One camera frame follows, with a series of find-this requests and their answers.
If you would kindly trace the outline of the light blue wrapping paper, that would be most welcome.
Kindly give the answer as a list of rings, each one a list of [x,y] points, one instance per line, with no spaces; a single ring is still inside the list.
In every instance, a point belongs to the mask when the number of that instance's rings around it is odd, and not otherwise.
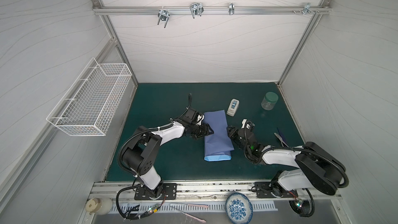
[[[208,162],[229,161],[234,150],[227,132],[225,110],[204,113],[204,123],[209,124],[213,134],[204,138],[204,160]]]

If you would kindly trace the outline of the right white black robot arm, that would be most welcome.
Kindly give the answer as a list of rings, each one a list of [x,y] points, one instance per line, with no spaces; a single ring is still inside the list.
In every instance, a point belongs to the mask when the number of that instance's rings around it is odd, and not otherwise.
[[[229,138],[242,149],[245,158],[253,165],[282,165],[292,167],[291,171],[278,171],[263,188],[276,198],[297,189],[315,188],[333,196],[339,188],[349,185],[345,166],[314,142],[291,147],[262,145],[253,133],[254,124],[245,119],[242,127],[229,126]]]

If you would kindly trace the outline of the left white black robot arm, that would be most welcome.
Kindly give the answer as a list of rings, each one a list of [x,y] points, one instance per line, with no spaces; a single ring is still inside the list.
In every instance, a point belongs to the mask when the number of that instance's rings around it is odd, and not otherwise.
[[[118,151],[118,166],[136,177],[150,198],[159,198],[163,190],[163,179],[154,168],[160,147],[183,136],[197,140],[214,134],[204,122],[204,114],[193,109],[191,104],[192,94],[188,94],[188,106],[180,116],[155,128],[139,126]]]

